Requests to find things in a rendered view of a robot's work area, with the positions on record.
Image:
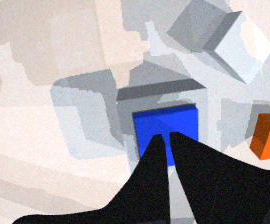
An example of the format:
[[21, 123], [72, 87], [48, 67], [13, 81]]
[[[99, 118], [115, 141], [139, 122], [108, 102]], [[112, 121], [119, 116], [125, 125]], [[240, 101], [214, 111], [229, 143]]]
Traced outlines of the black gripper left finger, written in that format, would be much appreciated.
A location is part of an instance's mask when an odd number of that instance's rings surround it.
[[167, 148], [152, 135], [134, 173], [102, 209], [70, 214], [29, 214], [13, 224], [171, 224]]

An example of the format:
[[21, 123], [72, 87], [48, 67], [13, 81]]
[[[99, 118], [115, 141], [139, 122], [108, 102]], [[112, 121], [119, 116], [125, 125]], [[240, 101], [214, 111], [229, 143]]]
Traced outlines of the white cube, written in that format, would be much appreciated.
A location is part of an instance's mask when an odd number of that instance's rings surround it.
[[244, 11], [233, 11], [227, 12], [203, 49], [232, 79], [248, 85], [267, 60], [270, 43]]

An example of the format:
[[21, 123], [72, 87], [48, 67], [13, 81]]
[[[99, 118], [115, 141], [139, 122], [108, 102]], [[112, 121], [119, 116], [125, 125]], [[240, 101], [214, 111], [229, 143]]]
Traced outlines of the blue button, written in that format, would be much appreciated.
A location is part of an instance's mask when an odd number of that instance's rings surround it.
[[167, 169], [176, 169], [170, 132], [208, 144], [208, 88], [194, 79], [119, 89], [116, 107], [131, 175], [155, 133], [166, 143]]

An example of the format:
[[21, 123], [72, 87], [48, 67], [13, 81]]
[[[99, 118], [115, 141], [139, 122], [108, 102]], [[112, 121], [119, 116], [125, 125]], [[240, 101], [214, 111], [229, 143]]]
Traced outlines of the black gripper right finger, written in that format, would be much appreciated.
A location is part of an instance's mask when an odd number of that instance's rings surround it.
[[270, 224], [270, 169], [170, 132], [176, 175], [196, 224]]

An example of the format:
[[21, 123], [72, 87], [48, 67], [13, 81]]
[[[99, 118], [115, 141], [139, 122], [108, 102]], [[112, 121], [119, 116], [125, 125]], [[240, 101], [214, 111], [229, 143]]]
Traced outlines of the small orange block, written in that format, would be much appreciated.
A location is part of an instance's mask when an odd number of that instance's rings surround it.
[[257, 159], [270, 159], [270, 113], [259, 113], [249, 148]]

